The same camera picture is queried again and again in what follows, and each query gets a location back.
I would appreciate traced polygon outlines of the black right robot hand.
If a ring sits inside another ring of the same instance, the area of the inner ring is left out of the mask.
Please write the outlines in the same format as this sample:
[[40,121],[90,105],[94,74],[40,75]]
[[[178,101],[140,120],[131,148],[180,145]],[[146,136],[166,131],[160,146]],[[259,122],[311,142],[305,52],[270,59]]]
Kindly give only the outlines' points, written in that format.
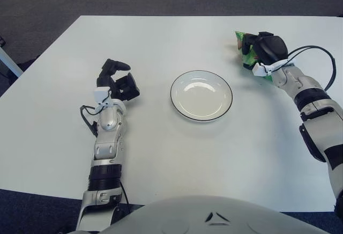
[[246,64],[261,62],[272,65],[288,58],[283,39],[269,32],[259,32],[257,35],[243,33],[241,51],[247,58]]

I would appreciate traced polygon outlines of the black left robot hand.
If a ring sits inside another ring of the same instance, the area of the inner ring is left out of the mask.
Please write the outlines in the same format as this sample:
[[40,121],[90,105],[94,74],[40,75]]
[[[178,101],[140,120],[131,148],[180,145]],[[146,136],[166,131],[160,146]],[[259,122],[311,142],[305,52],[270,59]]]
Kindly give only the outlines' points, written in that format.
[[117,71],[129,71],[130,69],[128,64],[108,58],[96,80],[96,87],[108,87],[111,92],[110,97],[121,101],[129,101],[139,96],[139,88],[130,72],[117,80],[112,78]]

